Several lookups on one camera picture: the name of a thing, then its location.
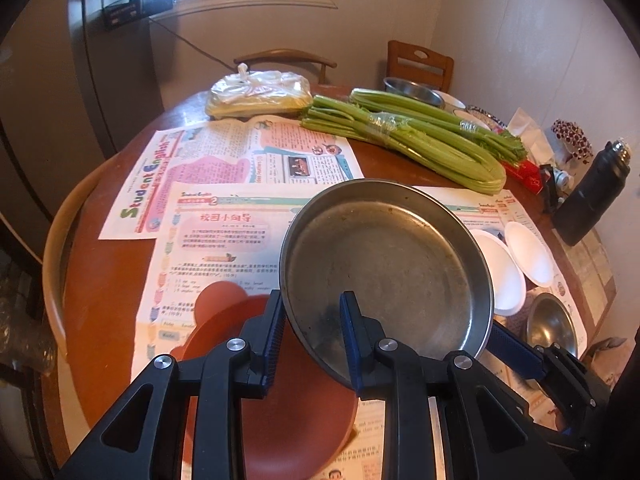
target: plastic bag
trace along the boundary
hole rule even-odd
[[[209,91],[205,111],[210,116],[252,117],[260,114],[292,113],[311,106],[309,81],[293,72],[247,72],[223,77]]]

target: wooden table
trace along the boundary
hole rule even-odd
[[[351,89],[315,86],[313,90],[341,98]],[[136,313],[154,248],[154,240],[98,240],[98,234],[153,133],[206,120],[206,96],[206,92],[194,95],[140,132],[117,155],[81,211],[66,274],[64,319],[68,362],[90,426],[129,385]],[[413,186],[459,187],[401,155],[363,142],[350,143],[366,177]],[[542,199],[513,180],[508,180],[506,187],[525,207],[551,248],[591,340],[594,323],[580,281],[551,231],[549,218],[542,214]]]

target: red package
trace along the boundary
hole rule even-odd
[[[537,195],[542,191],[542,179],[540,179],[540,168],[530,160],[523,160],[517,167],[508,162],[502,162],[507,175],[512,176],[524,184],[530,192]]]

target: chair backrest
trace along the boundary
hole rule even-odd
[[[427,84],[443,92],[449,91],[453,75],[453,58],[438,54],[423,46],[391,40],[386,54],[386,76],[401,77],[415,83]],[[402,63],[405,59],[413,64]]]
[[[44,306],[51,325],[51,331],[58,345],[58,353],[65,359],[66,333],[63,322],[63,297],[66,265],[63,260],[66,253],[66,242],[82,204],[98,185],[102,174],[113,163],[114,159],[115,156],[112,156],[109,160],[103,162],[73,188],[60,206],[60,209],[58,209],[51,223],[44,246],[44,257],[42,259]]]
[[[303,50],[293,50],[291,48],[274,48],[272,50],[265,50],[263,52],[256,52],[255,54],[248,54],[247,56],[237,57],[234,59],[234,63],[239,65],[244,63],[249,68],[255,63],[316,63],[320,65],[320,74],[318,76],[318,83],[324,84],[326,82],[326,68],[336,68],[338,64],[335,61],[325,59],[324,57],[316,56]]]

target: stainless steel bowl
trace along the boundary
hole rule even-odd
[[[426,86],[399,77],[385,77],[385,90],[391,94],[411,97],[437,108],[444,108],[444,101],[436,92]]]
[[[389,337],[436,359],[484,348],[494,313],[489,272],[468,229],[442,204],[385,180],[350,180],[311,199],[280,253],[287,317],[309,354],[350,384],[338,298],[356,293]]]
[[[531,346],[558,343],[578,357],[574,324],[564,304],[553,294],[544,292],[533,300],[526,324],[526,340]]]

